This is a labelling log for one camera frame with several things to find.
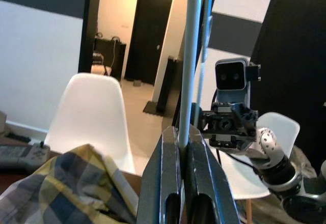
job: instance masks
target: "black cabinet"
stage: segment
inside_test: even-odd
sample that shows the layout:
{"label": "black cabinet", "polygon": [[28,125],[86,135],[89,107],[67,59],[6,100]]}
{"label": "black cabinet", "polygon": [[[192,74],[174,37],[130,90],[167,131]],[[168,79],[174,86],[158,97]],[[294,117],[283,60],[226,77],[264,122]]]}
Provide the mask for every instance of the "black cabinet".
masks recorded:
{"label": "black cabinet", "polygon": [[110,76],[120,81],[126,44],[95,38],[94,50],[103,55],[103,64],[112,68]]}

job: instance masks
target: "black mat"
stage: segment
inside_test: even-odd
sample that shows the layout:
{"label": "black mat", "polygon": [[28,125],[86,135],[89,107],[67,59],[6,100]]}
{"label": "black mat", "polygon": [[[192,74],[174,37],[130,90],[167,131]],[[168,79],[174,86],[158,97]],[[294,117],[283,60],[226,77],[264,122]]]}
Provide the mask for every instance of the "black mat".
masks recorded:
{"label": "black mat", "polygon": [[151,115],[163,116],[164,112],[159,112],[156,110],[157,102],[148,101],[143,112]]}

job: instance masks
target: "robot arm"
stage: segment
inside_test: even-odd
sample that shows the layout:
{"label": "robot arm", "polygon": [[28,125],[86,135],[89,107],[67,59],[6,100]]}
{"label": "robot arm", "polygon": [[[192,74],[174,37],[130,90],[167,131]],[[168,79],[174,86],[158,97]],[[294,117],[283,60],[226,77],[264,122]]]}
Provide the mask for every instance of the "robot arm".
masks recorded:
{"label": "robot arm", "polygon": [[326,223],[326,161],[319,177],[303,177],[284,154],[274,132],[256,128],[256,111],[241,103],[213,103],[211,109],[201,111],[199,124],[211,146],[247,156],[263,184],[293,219]]}

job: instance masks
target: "door frame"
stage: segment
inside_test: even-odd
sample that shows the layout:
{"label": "door frame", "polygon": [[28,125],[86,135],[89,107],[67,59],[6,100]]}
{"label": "door frame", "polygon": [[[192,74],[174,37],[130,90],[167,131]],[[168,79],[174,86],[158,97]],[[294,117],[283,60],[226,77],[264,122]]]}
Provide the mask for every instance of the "door frame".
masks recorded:
{"label": "door frame", "polygon": [[[132,23],[132,31],[131,31],[131,39],[130,39],[130,44],[129,44],[129,50],[128,50],[128,56],[126,58],[127,60],[127,63],[126,63],[126,69],[127,69],[127,64],[128,64],[128,60],[129,60],[129,54],[130,54],[130,47],[131,47],[131,44],[132,44],[132,41],[134,39],[134,32],[135,32],[135,21],[138,17],[138,11],[139,9],[137,8],[138,7],[138,4],[139,4],[139,0],[137,0],[137,3],[136,3],[136,10],[135,10],[135,13],[134,13],[134,18],[133,18],[133,23]],[[164,38],[163,38],[163,43],[162,43],[162,47],[163,47],[163,44],[164,44],[164,40],[165,40],[165,35],[167,33],[167,28],[168,28],[168,23],[169,23],[169,19],[170,19],[170,14],[171,14],[171,9],[172,9],[172,4],[173,4],[173,0],[171,1],[171,6],[170,6],[170,12],[169,12],[169,17],[168,17],[168,21],[167,21],[167,27],[165,29],[165,33],[164,33]]]}

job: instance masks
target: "plaid fabric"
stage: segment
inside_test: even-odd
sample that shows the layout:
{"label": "plaid fabric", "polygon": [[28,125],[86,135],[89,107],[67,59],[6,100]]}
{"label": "plaid fabric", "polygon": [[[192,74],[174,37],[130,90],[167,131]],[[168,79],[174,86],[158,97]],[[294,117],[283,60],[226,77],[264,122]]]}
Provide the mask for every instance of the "plaid fabric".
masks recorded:
{"label": "plaid fabric", "polygon": [[138,197],[113,160],[83,145],[0,196],[2,223],[135,223]]}

